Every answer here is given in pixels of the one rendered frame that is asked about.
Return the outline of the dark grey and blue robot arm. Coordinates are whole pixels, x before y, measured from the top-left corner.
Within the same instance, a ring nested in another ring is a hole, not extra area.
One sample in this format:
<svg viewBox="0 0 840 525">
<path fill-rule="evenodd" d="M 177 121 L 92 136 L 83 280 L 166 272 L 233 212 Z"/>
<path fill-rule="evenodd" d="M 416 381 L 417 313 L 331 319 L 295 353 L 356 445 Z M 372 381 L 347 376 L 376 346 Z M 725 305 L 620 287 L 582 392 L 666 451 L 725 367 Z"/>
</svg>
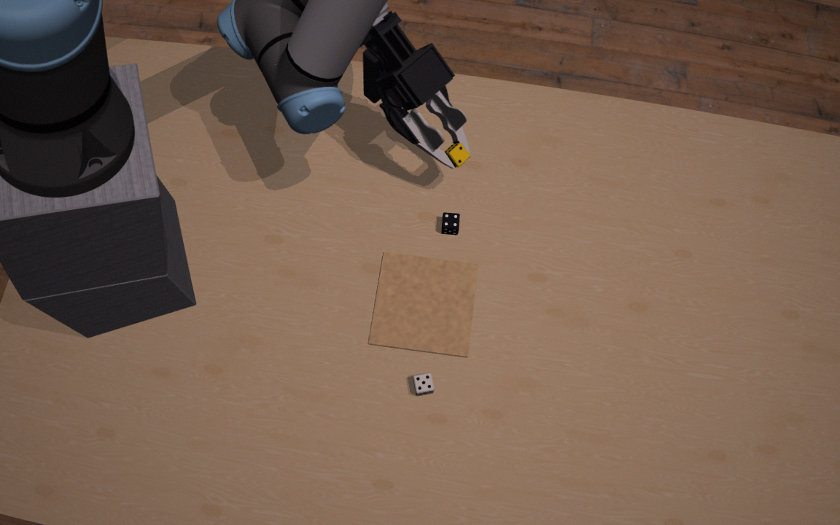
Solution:
<svg viewBox="0 0 840 525">
<path fill-rule="evenodd" d="M 21 192 L 90 192 L 131 154 L 133 114 L 109 73 L 102 6 L 0 0 L 0 176 Z M 233 0 L 217 26 L 233 51 L 257 63 L 290 128 L 310 134 L 343 115 L 341 76 L 388 7 L 387 0 Z"/>
</svg>

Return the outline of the brown square mat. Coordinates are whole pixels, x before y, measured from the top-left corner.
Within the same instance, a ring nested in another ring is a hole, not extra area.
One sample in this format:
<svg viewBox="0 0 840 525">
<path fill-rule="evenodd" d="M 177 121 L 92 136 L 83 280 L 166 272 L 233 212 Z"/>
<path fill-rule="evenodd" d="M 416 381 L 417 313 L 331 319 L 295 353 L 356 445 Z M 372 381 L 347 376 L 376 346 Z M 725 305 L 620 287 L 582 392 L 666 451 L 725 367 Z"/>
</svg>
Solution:
<svg viewBox="0 0 840 525">
<path fill-rule="evenodd" d="M 478 268 L 384 252 L 369 344 L 468 357 Z"/>
</svg>

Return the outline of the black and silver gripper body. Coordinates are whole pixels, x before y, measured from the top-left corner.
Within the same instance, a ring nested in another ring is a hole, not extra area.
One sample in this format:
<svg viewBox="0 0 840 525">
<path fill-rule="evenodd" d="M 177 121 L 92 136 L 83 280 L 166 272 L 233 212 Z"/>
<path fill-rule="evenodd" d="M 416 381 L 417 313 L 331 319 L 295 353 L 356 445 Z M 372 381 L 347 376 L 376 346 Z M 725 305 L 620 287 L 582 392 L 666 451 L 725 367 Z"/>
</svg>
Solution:
<svg viewBox="0 0 840 525">
<path fill-rule="evenodd" d="M 376 94 L 395 109 L 408 111 L 418 109 L 456 75 L 433 43 L 416 50 L 401 31 L 400 21 L 396 12 L 388 11 L 379 26 L 371 26 L 362 44 L 379 61 L 378 79 L 373 81 Z"/>
</svg>

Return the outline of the grey die with black pips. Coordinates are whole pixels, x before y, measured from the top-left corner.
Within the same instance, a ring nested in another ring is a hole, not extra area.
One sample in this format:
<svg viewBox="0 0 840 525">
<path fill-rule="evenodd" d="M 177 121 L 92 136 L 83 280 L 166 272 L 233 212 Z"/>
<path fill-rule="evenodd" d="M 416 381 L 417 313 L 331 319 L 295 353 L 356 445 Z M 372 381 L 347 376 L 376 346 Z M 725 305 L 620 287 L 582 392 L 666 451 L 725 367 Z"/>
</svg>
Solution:
<svg viewBox="0 0 840 525">
<path fill-rule="evenodd" d="M 413 376 L 413 384 L 416 387 L 416 396 L 432 394 L 435 390 L 432 373 L 420 373 Z"/>
</svg>

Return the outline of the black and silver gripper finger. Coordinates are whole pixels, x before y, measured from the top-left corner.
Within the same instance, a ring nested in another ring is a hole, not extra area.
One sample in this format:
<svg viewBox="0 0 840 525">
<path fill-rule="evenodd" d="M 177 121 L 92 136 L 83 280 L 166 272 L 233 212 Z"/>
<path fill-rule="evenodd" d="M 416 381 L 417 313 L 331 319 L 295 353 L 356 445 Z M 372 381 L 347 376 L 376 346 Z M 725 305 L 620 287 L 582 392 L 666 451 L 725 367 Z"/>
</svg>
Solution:
<svg viewBox="0 0 840 525">
<path fill-rule="evenodd" d="M 456 109 L 450 104 L 448 92 L 446 86 L 444 86 L 426 102 L 426 108 L 440 118 L 443 128 L 451 134 L 453 143 L 462 143 L 470 154 L 469 143 L 467 143 L 463 128 L 461 128 L 467 122 L 467 117 L 461 109 Z"/>
<path fill-rule="evenodd" d="M 439 148 L 445 141 L 443 134 L 439 132 L 439 129 L 427 123 L 418 110 L 412 109 L 409 113 L 405 109 L 395 109 L 387 101 L 379 104 L 379 106 L 386 114 L 388 123 L 404 139 L 420 147 L 424 152 L 449 168 L 456 168 L 456 164 L 452 162 L 448 154 Z"/>
</svg>

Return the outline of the yellow die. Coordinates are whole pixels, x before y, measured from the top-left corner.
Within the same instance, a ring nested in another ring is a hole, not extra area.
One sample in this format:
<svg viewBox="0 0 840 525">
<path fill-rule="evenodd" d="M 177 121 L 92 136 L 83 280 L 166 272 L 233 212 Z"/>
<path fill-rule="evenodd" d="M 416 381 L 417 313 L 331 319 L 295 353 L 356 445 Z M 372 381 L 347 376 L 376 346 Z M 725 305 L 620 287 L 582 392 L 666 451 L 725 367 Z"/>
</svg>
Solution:
<svg viewBox="0 0 840 525">
<path fill-rule="evenodd" d="M 467 159 L 470 158 L 469 152 L 464 148 L 462 143 L 453 144 L 446 150 L 448 157 L 452 160 L 456 167 L 462 166 Z"/>
</svg>

